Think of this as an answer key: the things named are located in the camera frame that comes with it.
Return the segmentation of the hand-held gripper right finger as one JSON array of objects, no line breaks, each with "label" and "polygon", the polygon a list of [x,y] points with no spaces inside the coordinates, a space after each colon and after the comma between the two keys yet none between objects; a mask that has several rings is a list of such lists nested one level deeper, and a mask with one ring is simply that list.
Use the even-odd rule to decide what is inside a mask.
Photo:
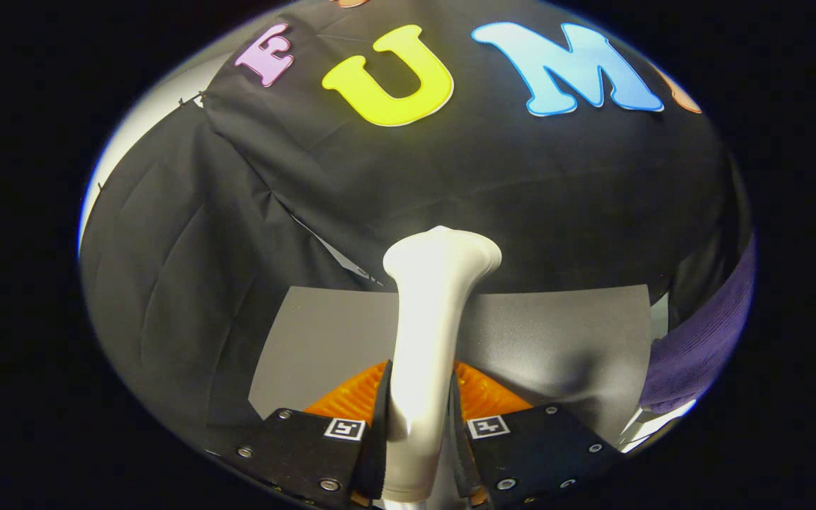
[{"label": "hand-held gripper right finger", "polygon": [[450,383],[453,476],[472,508],[525,508],[625,457],[561,404],[527,403],[466,363],[454,365]]}]

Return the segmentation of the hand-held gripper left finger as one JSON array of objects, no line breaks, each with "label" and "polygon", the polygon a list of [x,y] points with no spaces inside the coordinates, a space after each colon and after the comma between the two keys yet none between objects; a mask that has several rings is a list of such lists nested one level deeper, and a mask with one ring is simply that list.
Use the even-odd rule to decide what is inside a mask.
[{"label": "hand-held gripper left finger", "polygon": [[367,368],[309,410],[277,409],[221,462],[297,508],[375,509],[386,469],[391,362]]}]

